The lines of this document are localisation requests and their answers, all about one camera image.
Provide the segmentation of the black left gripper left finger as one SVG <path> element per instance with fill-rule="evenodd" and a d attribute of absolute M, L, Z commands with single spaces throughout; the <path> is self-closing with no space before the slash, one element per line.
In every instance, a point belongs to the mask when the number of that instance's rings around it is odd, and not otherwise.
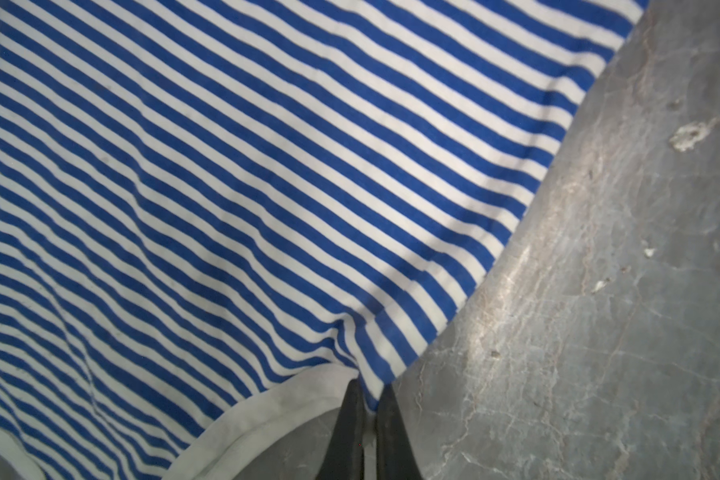
<path fill-rule="evenodd" d="M 363 436 L 366 420 L 364 395 L 357 379 L 351 380 L 316 480 L 364 478 Z"/>

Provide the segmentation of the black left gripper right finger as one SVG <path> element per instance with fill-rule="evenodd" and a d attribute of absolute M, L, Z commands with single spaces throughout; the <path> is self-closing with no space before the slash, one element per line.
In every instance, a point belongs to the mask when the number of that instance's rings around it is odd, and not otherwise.
<path fill-rule="evenodd" d="M 382 391 L 376 415 L 378 480 L 422 480 L 391 385 Z"/>

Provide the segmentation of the blue white striped tank top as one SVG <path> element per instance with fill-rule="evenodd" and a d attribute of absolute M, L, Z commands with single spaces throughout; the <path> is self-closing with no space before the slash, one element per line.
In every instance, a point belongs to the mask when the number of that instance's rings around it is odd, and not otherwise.
<path fill-rule="evenodd" d="M 643 1 L 0 1 L 0 454 L 232 477 L 444 331 Z"/>

